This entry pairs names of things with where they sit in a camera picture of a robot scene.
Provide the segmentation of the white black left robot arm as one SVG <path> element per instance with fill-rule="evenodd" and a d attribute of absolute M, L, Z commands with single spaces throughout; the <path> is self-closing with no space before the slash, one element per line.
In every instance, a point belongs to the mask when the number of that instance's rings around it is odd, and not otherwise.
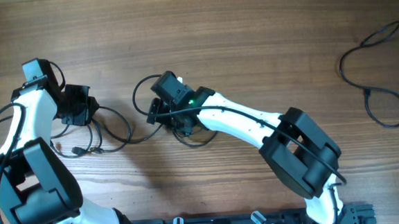
<path fill-rule="evenodd" d="M 53 62 L 22 65 L 26 82 L 12 93 L 13 117 L 0 149 L 0 224 L 121 224 L 118 212 L 84 199 L 51 149 L 55 119 L 86 126 L 99 108 L 89 87 L 59 83 Z"/>

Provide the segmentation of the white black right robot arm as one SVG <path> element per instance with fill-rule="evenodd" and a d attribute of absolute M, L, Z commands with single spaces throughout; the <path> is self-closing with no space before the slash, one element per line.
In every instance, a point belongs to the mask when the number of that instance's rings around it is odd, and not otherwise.
<path fill-rule="evenodd" d="M 313 224 L 339 224 L 344 204 L 336 190 L 346 183 L 338 172 L 342 152 L 303 110 L 254 110 L 213 89 L 193 90 L 171 71 L 156 75 L 151 90 L 157 97 L 147 112 L 148 123 L 170 126 L 175 135 L 190 135 L 200 127 L 248 142 L 276 177 L 304 198 Z"/>

